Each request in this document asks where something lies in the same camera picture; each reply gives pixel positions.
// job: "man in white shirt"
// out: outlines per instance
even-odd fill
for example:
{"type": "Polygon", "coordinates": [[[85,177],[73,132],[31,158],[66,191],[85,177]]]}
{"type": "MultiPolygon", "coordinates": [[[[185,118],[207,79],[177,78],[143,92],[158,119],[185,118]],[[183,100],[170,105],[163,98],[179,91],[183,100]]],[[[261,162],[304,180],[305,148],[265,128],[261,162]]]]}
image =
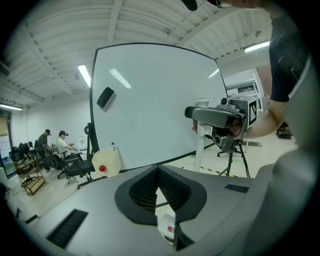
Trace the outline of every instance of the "man in white shirt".
{"type": "Polygon", "coordinates": [[[62,152],[65,152],[65,158],[66,159],[72,159],[72,158],[77,158],[78,156],[77,155],[72,155],[70,153],[70,150],[74,150],[74,148],[70,145],[68,145],[66,142],[65,142],[65,138],[66,136],[68,136],[68,133],[66,133],[64,130],[60,131],[59,132],[59,138],[57,139],[56,141],[56,146],[58,148],[58,151],[60,154],[62,154],[62,152]]]}

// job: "red button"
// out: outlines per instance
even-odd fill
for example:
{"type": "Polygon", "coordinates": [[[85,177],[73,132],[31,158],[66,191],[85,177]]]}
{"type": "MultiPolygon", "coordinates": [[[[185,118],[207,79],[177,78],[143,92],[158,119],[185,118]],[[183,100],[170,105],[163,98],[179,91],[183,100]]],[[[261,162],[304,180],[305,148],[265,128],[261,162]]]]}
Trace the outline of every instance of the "red button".
{"type": "Polygon", "coordinates": [[[99,171],[100,171],[100,172],[105,172],[106,169],[107,169],[107,168],[106,168],[104,165],[100,165],[100,166],[99,166],[99,171]]]}

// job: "person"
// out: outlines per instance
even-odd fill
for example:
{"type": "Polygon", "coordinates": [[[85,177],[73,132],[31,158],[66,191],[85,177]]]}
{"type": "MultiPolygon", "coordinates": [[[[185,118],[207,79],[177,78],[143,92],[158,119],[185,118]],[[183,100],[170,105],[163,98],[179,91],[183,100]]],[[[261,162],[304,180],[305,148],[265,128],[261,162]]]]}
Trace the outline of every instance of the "person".
{"type": "MultiPolygon", "coordinates": [[[[282,111],[289,101],[289,94],[296,85],[305,67],[308,50],[304,45],[298,27],[292,19],[272,0],[208,0],[215,6],[223,3],[236,8],[264,9],[272,21],[272,33],[269,42],[269,59],[272,76],[271,98],[268,109],[260,114],[248,129],[245,138],[258,138],[276,131],[284,122],[282,111]]],[[[233,137],[241,129],[240,123],[234,123],[230,133],[233,137]]],[[[193,128],[197,131],[197,122],[193,128]]]]}
{"type": "Polygon", "coordinates": [[[32,142],[29,141],[28,143],[20,143],[19,144],[19,151],[21,156],[24,158],[24,160],[31,159],[33,157],[33,154],[30,152],[30,148],[32,147],[32,142]]]}
{"type": "Polygon", "coordinates": [[[46,158],[46,152],[52,151],[51,147],[48,145],[48,136],[51,135],[49,129],[46,129],[43,134],[38,138],[38,143],[36,147],[36,152],[40,155],[41,159],[44,160],[46,158]]]}
{"type": "Polygon", "coordinates": [[[65,142],[66,136],[68,136],[68,133],[66,133],[64,130],[59,132],[59,137],[56,140],[56,146],[58,148],[59,153],[62,154],[63,152],[67,151],[65,153],[65,159],[78,158],[77,155],[72,155],[70,153],[70,150],[74,150],[74,148],[65,142]]]}

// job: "wooden cart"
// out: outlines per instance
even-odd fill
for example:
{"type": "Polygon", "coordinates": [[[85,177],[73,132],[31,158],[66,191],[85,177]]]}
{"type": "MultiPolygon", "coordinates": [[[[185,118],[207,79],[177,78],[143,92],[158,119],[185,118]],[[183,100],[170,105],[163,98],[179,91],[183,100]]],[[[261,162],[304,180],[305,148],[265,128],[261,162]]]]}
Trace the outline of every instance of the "wooden cart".
{"type": "Polygon", "coordinates": [[[14,163],[15,171],[21,181],[21,186],[28,195],[34,195],[37,190],[46,182],[39,168],[37,159],[25,161],[23,163],[14,163]],[[23,172],[23,169],[31,166],[30,170],[23,172]]]}

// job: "ceiling light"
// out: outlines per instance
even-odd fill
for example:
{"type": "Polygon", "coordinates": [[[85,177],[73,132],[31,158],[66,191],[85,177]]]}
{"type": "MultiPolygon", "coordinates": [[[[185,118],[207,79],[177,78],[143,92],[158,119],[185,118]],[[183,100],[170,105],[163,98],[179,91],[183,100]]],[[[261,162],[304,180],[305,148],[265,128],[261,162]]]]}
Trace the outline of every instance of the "ceiling light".
{"type": "Polygon", "coordinates": [[[208,78],[212,78],[212,77],[214,77],[216,74],[218,74],[219,73],[219,68],[217,68],[211,75],[209,75],[209,77],[208,78]]]}
{"type": "Polygon", "coordinates": [[[5,108],[5,109],[10,109],[10,110],[19,110],[19,111],[22,111],[22,108],[20,108],[20,107],[15,107],[15,106],[9,106],[9,105],[0,104],[0,107],[1,107],[1,108],[5,108]]]}
{"type": "Polygon", "coordinates": [[[81,65],[81,66],[78,66],[78,70],[80,71],[83,79],[85,80],[86,84],[89,86],[90,88],[90,84],[91,84],[91,78],[90,78],[90,75],[87,71],[87,68],[85,65],[81,65]]]}
{"type": "Polygon", "coordinates": [[[121,84],[124,85],[124,87],[130,89],[131,85],[128,83],[128,81],[116,70],[115,68],[110,69],[109,71],[111,75],[114,76],[115,79],[117,79],[121,84]]]}
{"type": "Polygon", "coordinates": [[[259,43],[259,44],[256,44],[256,45],[253,45],[253,46],[244,48],[244,52],[245,52],[245,53],[248,53],[248,52],[252,52],[252,51],[254,51],[254,50],[263,48],[263,47],[267,47],[267,46],[269,46],[269,42],[270,42],[270,41],[268,41],[268,42],[263,42],[263,43],[259,43]]]}

